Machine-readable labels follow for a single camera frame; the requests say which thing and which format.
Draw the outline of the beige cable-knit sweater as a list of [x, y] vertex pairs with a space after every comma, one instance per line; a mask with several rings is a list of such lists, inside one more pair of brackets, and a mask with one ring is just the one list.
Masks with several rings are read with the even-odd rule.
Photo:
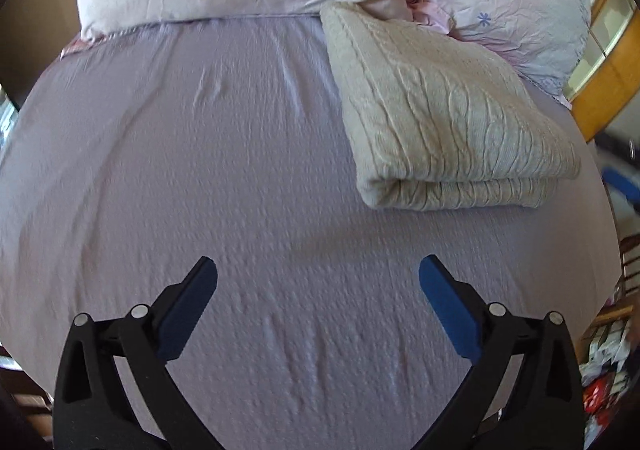
[[484, 46], [355, 3], [320, 20], [368, 206], [536, 208], [578, 175], [573, 143]]

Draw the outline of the right floral pink pillow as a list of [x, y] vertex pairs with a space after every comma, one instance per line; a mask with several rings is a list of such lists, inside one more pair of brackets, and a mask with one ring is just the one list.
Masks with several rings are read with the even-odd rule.
[[418, 0], [416, 19], [461, 41], [486, 46], [561, 104], [584, 55], [590, 0]]

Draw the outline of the lavender bed sheet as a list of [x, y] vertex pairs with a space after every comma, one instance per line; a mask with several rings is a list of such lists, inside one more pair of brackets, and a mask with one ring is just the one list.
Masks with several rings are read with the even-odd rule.
[[73, 318], [151, 303], [207, 256], [217, 291], [170, 372], [229, 449], [408, 449], [468, 368], [421, 292], [436, 255], [582, 335], [620, 276], [582, 170], [537, 209], [373, 210], [312, 17], [148, 27], [55, 61], [1, 152], [1, 339], [44, 389]]

